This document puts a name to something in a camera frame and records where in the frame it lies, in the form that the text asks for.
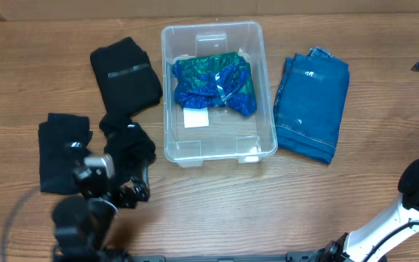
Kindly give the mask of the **shiny blue green garment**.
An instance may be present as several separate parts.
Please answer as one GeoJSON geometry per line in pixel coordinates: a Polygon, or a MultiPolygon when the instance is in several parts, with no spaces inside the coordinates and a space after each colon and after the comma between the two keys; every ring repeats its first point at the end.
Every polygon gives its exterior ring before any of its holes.
{"type": "Polygon", "coordinates": [[[174,99],[183,108],[229,107],[242,116],[257,111],[251,65],[236,52],[178,60],[174,99]]]}

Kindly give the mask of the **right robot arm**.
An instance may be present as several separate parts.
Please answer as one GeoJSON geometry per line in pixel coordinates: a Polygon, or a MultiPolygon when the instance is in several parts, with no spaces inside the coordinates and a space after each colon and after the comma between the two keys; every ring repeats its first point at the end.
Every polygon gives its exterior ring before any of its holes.
{"type": "MultiPolygon", "coordinates": [[[[274,101],[279,147],[330,164],[338,143],[350,73],[321,47],[285,60],[274,101]]],[[[291,251],[286,261],[385,261],[386,253],[419,232],[419,159],[398,184],[399,196],[365,226],[316,251],[291,251]]]]}

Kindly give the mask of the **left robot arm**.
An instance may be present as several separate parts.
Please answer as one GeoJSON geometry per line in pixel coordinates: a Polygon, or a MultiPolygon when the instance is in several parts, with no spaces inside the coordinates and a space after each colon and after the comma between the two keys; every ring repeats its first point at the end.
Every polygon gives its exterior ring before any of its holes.
{"type": "Polygon", "coordinates": [[[60,201],[52,211],[57,245],[53,261],[127,262],[132,256],[124,249],[107,248],[104,240],[120,209],[134,209],[149,199],[148,165],[143,164],[119,185],[117,177],[104,167],[78,167],[73,171],[80,195],[60,201]]]}

